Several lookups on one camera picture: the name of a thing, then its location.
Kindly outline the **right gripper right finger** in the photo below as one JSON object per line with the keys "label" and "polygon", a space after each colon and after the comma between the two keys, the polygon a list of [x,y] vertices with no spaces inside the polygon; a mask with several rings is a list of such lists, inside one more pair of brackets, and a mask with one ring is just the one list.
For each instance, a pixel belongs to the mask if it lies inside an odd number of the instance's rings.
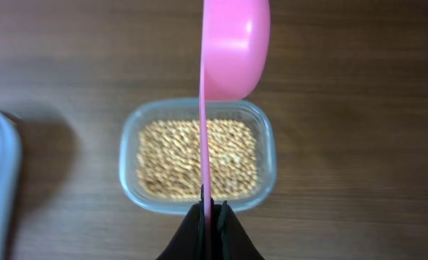
{"label": "right gripper right finger", "polygon": [[227,201],[213,205],[211,223],[212,259],[264,260]]}

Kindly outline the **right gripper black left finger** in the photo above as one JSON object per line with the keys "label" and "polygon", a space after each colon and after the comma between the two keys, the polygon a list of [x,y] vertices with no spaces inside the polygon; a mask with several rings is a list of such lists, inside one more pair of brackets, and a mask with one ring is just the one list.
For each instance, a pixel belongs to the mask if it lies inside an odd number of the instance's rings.
{"label": "right gripper black left finger", "polygon": [[157,260],[204,259],[204,192],[201,186],[200,200],[193,204],[182,220],[173,238]]}

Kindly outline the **pink plastic scoop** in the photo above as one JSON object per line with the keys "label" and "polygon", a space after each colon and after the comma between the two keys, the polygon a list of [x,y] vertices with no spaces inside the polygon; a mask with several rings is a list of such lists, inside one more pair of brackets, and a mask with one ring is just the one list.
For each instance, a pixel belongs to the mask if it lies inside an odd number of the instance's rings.
{"label": "pink plastic scoop", "polygon": [[268,0],[204,0],[200,56],[200,166],[204,258],[211,253],[211,183],[206,102],[237,101],[257,86],[270,40]]}

